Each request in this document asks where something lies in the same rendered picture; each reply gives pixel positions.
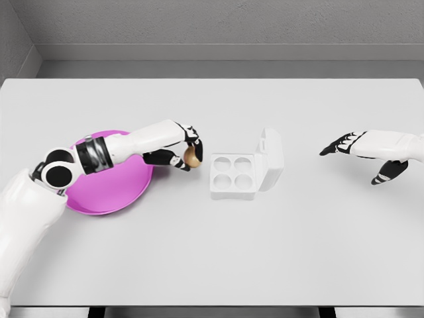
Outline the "pink round plate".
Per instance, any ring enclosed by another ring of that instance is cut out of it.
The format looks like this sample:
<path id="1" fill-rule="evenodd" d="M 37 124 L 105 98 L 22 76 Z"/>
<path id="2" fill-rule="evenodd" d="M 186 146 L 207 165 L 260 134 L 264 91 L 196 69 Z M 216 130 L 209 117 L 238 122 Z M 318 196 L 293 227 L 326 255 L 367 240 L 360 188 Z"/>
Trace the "pink round plate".
<path id="1" fill-rule="evenodd" d="M 67 207 L 86 215 L 106 215 L 135 202 L 147 189 L 154 166 L 133 155 L 102 172 L 81 175 L 66 190 Z"/>

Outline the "brown egg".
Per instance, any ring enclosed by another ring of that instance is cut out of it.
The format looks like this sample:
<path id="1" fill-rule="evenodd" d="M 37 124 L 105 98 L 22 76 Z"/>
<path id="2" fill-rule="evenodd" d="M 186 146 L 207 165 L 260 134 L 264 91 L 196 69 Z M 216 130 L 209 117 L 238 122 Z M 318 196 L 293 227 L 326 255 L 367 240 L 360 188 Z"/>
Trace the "brown egg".
<path id="1" fill-rule="evenodd" d="M 184 152 L 184 162 L 190 168 L 197 168 L 201 165 L 201 161 L 195 155 L 195 147 L 189 146 Z"/>

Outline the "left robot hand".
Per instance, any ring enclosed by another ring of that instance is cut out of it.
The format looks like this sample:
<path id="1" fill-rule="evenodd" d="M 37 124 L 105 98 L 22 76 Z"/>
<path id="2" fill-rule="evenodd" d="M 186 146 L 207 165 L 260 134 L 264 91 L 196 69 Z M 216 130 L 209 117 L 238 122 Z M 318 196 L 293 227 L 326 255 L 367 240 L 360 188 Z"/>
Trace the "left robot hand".
<path id="1" fill-rule="evenodd" d="M 146 164 L 173 166 L 188 172 L 203 161 L 203 143 L 191 125 L 165 120 L 142 129 L 142 136 L 152 138 L 146 145 L 148 152 L 142 154 Z M 188 147 L 192 148 L 193 159 L 183 159 L 173 151 L 167 150 L 167 147 L 180 142 L 186 142 Z"/>

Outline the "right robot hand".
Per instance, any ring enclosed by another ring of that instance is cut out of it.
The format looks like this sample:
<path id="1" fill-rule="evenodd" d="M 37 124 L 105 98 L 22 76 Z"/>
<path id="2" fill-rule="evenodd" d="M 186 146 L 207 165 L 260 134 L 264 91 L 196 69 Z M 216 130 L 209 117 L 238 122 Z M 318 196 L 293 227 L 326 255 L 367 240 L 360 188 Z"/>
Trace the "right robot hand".
<path id="1" fill-rule="evenodd" d="M 350 132 L 330 143 L 319 155 L 339 152 L 359 158 L 384 160 L 384 165 L 371 181 L 375 186 L 397 178 L 408 168 L 408 147 L 412 138 L 411 134 L 394 131 Z"/>

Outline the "white four-slot egg box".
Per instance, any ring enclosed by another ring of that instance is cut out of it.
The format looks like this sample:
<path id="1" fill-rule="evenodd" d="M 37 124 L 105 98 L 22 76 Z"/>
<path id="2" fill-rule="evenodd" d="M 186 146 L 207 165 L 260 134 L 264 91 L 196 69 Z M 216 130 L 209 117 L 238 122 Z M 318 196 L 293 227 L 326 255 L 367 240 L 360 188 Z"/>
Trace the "white four-slot egg box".
<path id="1" fill-rule="evenodd" d="M 252 200 L 276 185 L 284 170 L 281 135 L 266 128 L 252 154 L 211 155 L 209 189 L 212 199 Z"/>

